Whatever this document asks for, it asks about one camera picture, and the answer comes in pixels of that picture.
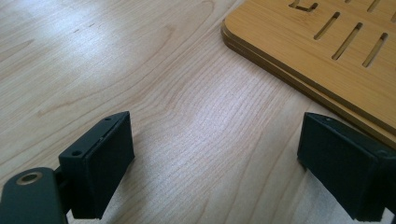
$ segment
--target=bamboo laptop stand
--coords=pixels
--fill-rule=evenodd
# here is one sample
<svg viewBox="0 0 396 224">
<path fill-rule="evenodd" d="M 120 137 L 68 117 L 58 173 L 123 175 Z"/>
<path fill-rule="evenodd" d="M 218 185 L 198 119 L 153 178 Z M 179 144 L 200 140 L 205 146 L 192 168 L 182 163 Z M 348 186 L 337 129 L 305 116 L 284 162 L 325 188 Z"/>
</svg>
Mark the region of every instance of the bamboo laptop stand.
<svg viewBox="0 0 396 224">
<path fill-rule="evenodd" d="M 247 0 L 225 44 L 396 148 L 396 1 Z"/>
</svg>

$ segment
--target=light wood surface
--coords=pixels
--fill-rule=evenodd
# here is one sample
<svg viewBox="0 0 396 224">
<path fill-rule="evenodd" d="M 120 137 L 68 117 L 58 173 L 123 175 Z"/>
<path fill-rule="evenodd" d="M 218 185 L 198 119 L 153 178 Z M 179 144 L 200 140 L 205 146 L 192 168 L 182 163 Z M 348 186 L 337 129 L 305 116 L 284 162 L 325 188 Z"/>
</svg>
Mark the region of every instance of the light wood surface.
<svg viewBox="0 0 396 224">
<path fill-rule="evenodd" d="M 296 160 L 304 112 L 334 115 L 222 42 L 240 4 L 1 1 L 0 189 L 129 110 L 136 158 L 70 223 L 355 223 Z"/>
<path fill-rule="evenodd" d="M 227 16 L 223 33 L 249 59 L 270 63 L 279 76 L 396 147 L 394 8 L 392 0 L 251 0 Z"/>
</svg>

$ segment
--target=black plastic part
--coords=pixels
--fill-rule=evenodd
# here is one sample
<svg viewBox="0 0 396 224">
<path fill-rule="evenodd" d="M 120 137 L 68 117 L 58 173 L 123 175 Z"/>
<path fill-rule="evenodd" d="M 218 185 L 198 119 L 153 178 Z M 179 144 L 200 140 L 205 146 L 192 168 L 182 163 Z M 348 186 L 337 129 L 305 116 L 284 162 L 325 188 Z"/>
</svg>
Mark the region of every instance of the black plastic part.
<svg viewBox="0 0 396 224">
<path fill-rule="evenodd" d="M 0 223 L 67 223 L 50 168 L 27 170 L 8 180 L 0 203 Z"/>
<path fill-rule="evenodd" d="M 359 221 L 395 213 L 396 151 L 345 124 L 306 113 L 298 160 Z"/>
<path fill-rule="evenodd" d="M 59 156 L 75 218 L 101 218 L 134 158 L 129 112 L 102 119 Z"/>
</svg>

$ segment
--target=wooden table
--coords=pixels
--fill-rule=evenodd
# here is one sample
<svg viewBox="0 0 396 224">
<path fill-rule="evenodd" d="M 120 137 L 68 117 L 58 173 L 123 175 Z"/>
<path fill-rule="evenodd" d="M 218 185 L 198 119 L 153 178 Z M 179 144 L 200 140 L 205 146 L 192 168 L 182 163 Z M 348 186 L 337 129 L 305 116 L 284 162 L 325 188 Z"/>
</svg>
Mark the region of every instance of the wooden table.
<svg viewBox="0 0 396 224">
<path fill-rule="evenodd" d="M 304 112 L 334 115 L 223 44 L 242 2 L 2 1 L 0 186 L 129 110 L 136 158 L 70 223 L 354 223 L 296 160 Z"/>
</svg>

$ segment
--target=screw hole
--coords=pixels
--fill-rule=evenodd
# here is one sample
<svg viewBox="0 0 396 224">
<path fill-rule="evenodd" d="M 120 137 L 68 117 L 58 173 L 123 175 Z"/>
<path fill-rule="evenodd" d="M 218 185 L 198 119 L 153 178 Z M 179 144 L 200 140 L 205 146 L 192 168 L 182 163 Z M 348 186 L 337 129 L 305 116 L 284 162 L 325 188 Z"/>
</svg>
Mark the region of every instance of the screw hole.
<svg viewBox="0 0 396 224">
<path fill-rule="evenodd" d="M 73 153 L 72 153 L 72 156 L 78 156 L 78 155 L 80 155 L 82 152 L 81 151 L 74 151 Z"/>
<path fill-rule="evenodd" d="M 32 172 L 27 175 L 21 176 L 17 180 L 17 184 L 18 185 L 32 184 L 32 183 L 35 183 L 37 180 L 39 180 L 42 176 L 43 176 L 43 174 L 41 174 L 40 172 Z"/>
</svg>

